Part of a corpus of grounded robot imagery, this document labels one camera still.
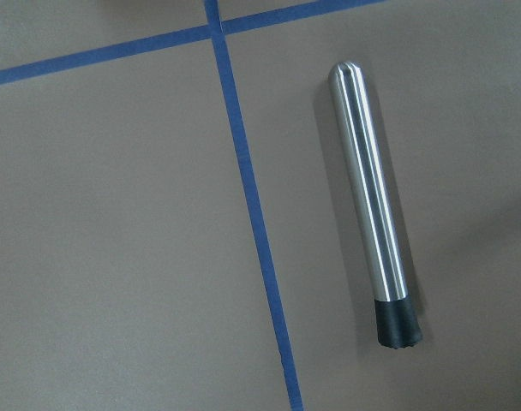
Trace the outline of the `steel muddler with black tip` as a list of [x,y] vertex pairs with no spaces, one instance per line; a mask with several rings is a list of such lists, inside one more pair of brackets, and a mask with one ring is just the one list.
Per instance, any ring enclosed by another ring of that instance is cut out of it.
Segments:
[[362,69],[347,61],[331,69],[328,83],[367,258],[378,342],[413,347],[422,331],[407,287],[366,81]]

